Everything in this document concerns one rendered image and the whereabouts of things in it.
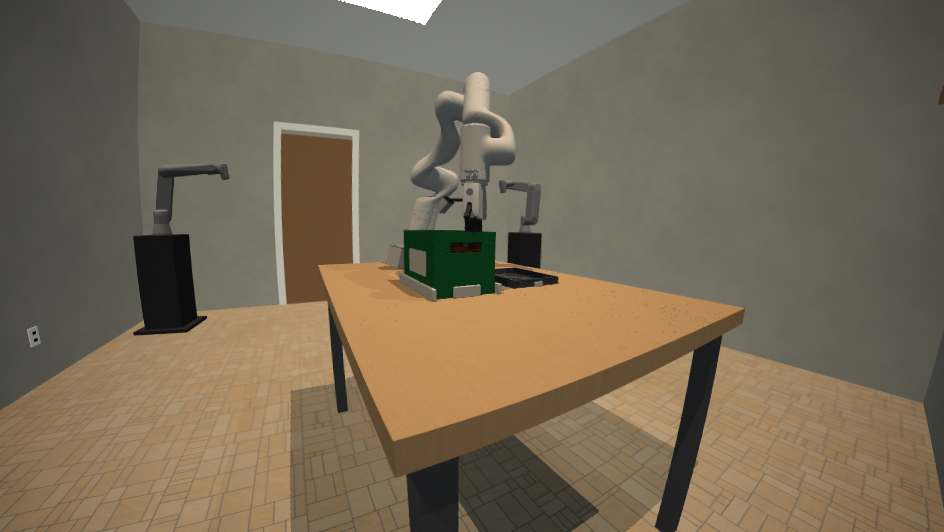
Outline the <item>green crate with dividers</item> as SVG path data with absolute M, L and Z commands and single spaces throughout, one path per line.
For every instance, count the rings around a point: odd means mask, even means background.
M 436 232 L 432 232 L 436 231 Z M 450 243 L 481 242 L 481 252 L 450 253 Z M 453 298 L 453 287 L 481 285 L 494 293 L 496 232 L 404 230 L 404 274 L 437 290 L 437 299 Z

